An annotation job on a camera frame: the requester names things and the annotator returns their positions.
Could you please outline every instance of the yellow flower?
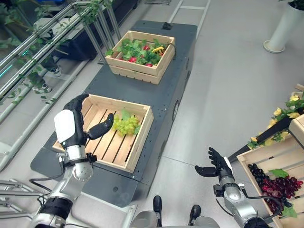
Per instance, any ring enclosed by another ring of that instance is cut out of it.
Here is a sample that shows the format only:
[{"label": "yellow flower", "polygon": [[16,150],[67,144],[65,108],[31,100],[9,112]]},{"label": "yellow flower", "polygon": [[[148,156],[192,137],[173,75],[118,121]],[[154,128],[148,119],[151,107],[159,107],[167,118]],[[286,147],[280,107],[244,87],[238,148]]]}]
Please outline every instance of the yellow flower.
[{"label": "yellow flower", "polygon": [[274,112],[274,115],[275,115],[275,116],[278,116],[278,115],[280,115],[281,113],[282,113],[282,109],[277,108],[276,111]]},{"label": "yellow flower", "polygon": [[268,125],[267,129],[269,129],[269,128],[271,128],[273,125],[275,125],[276,122],[277,122],[277,119],[271,119],[271,120],[269,121],[269,125]]},{"label": "yellow flower", "polygon": [[274,141],[272,140],[272,137],[271,138],[268,138],[265,140],[265,146],[271,146],[272,144],[274,143]]},{"label": "yellow flower", "polygon": [[283,132],[281,133],[281,137],[282,137],[283,139],[285,139],[285,137],[286,137],[288,134],[289,134],[288,131],[283,131]]},{"label": "yellow flower", "polygon": [[289,116],[289,118],[292,118],[292,119],[295,119],[295,118],[300,116],[299,113],[290,113],[290,114],[287,114],[287,115]]},{"label": "yellow flower", "polygon": [[300,98],[299,98],[298,95],[294,95],[294,96],[291,96],[291,97],[290,97],[289,101],[297,101],[297,100],[299,100],[299,99],[300,99]]},{"label": "yellow flower", "polygon": [[257,142],[257,138],[256,137],[250,137],[251,141],[255,141]]}]

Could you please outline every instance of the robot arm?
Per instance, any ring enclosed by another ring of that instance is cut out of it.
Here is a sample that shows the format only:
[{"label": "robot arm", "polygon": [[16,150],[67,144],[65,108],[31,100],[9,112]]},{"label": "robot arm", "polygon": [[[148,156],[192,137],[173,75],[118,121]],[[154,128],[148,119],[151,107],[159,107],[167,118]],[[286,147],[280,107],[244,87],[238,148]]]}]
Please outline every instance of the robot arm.
[{"label": "robot arm", "polygon": [[242,228],[269,228],[263,218],[257,217],[257,213],[251,204],[247,201],[247,195],[235,183],[233,173],[229,167],[227,159],[223,158],[216,150],[209,147],[209,158],[214,167],[195,166],[196,172],[203,177],[217,177],[219,185],[214,185],[216,197],[224,197],[226,208]]},{"label": "robot arm", "polygon": [[66,150],[64,158],[59,158],[64,163],[65,174],[32,220],[31,228],[65,227],[74,202],[93,176],[92,163],[97,158],[91,153],[86,154],[86,141],[106,134],[113,125],[114,115],[109,114],[106,121],[92,127],[88,133],[84,132],[81,109],[82,101],[88,96],[83,94],[74,98],[54,118],[57,139]]}]

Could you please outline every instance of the grape bunch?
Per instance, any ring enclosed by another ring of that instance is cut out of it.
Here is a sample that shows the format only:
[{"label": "grape bunch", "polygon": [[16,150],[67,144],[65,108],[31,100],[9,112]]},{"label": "grape bunch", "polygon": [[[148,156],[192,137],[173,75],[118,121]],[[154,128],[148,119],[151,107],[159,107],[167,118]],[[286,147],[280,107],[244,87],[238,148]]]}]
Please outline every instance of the grape bunch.
[{"label": "grape bunch", "polygon": [[[271,196],[277,198],[281,204],[282,208],[284,206],[291,207],[292,204],[287,201],[291,197],[295,196],[295,192],[302,188],[303,181],[297,180],[295,177],[277,177],[271,180],[269,176],[265,175],[262,169],[259,169],[257,164],[249,164],[248,168],[250,172],[255,177],[260,189],[262,190],[263,196]],[[268,204],[270,210],[274,213],[278,209],[278,205],[271,199],[264,199]]]},{"label": "grape bunch", "polygon": [[112,129],[117,131],[120,136],[124,136],[126,134],[137,134],[138,131],[136,132],[136,129],[139,126],[139,119],[135,115],[132,115],[126,120],[119,118],[118,114],[114,115],[114,123]]}]

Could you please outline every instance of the yellow toy item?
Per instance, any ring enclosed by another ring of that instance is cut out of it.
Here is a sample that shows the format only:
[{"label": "yellow toy item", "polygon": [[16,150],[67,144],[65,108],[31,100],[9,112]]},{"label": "yellow toy item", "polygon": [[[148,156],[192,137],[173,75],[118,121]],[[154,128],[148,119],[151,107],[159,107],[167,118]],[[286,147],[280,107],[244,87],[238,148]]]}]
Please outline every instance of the yellow toy item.
[{"label": "yellow toy item", "polygon": [[156,48],[156,49],[153,49],[152,52],[154,52],[155,54],[163,54],[164,53],[164,48],[162,46]]}]

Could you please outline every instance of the metal railing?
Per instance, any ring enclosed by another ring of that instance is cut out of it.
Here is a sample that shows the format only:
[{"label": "metal railing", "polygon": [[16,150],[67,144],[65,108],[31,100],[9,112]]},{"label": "metal railing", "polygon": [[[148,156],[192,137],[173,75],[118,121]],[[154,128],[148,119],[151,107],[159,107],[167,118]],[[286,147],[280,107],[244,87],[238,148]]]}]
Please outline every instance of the metal railing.
[{"label": "metal railing", "polygon": [[[34,32],[30,37],[28,37],[22,44],[20,44],[14,51],[12,51],[6,58],[4,58],[0,62],[0,71],[3,70],[3,68],[9,66],[13,61],[15,61],[18,56],[21,56],[26,50],[29,49],[29,47],[36,43],[37,39],[42,35],[44,32],[49,31],[52,29],[52,27],[58,23],[61,19],[63,19],[67,14],[70,13],[71,10],[74,10],[74,5],[79,6],[87,6],[90,2],[89,1],[80,1],[80,2],[74,2],[72,4],[69,4],[64,9],[62,9],[56,16],[54,16],[47,24],[45,24],[39,31]],[[107,7],[103,5],[99,5],[98,14],[96,17],[96,20],[93,22],[94,26],[96,27],[97,33],[106,47],[106,49],[110,49],[114,46],[114,41],[110,32],[110,29],[106,23],[103,10],[106,9],[109,10],[109,17],[112,22],[114,31],[118,37],[120,36],[119,30],[118,30],[118,24],[116,21],[116,18],[113,12],[112,6],[108,4]],[[60,41],[62,39],[65,39],[68,37],[70,32],[73,30],[74,27],[79,26],[80,24],[83,24],[85,31],[88,34],[88,37],[92,41],[92,44],[94,45],[94,48],[96,49],[98,55],[105,63],[105,57],[102,53],[102,50],[92,32],[90,29],[90,26],[83,21],[84,16],[89,13],[89,8],[85,8],[82,10],[81,13],[77,14],[77,17],[70,22],[68,26],[66,26],[62,31],[60,31],[55,37],[52,39],[52,41],[46,45],[44,45],[33,57],[31,60],[29,60],[20,70],[18,70],[5,85],[0,89],[0,100],[4,100],[9,94],[10,91],[15,89],[19,83],[22,81],[23,78],[28,76],[31,71],[37,66],[37,64],[40,64],[49,54],[51,54],[55,48],[60,44]],[[52,99],[57,100],[60,95],[65,91],[65,89],[70,85],[70,83],[76,78],[77,74],[80,72],[80,70],[86,65],[88,60],[83,61],[79,64],[79,66],[76,68],[76,70],[72,73],[72,75],[65,81],[65,83],[56,91],[56,93],[52,96]],[[1,121],[4,121],[6,116],[10,114],[10,112],[19,104],[19,102],[16,102],[14,104],[11,104],[7,107],[7,110],[5,110],[1,116]],[[21,136],[14,142],[14,144],[11,146],[11,148],[4,152],[4,156],[2,160],[0,161],[0,171],[2,171],[6,165],[11,161],[11,159],[14,157],[16,152],[21,148],[23,143],[27,140],[28,136],[33,132],[33,130],[37,127],[38,123],[41,121],[41,119],[45,116],[45,114],[49,111],[49,109],[52,107],[54,102],[50,104],[46,104],[40,112],[35,116],[33,121],[29,123],[27,128],[22,132]]]}]

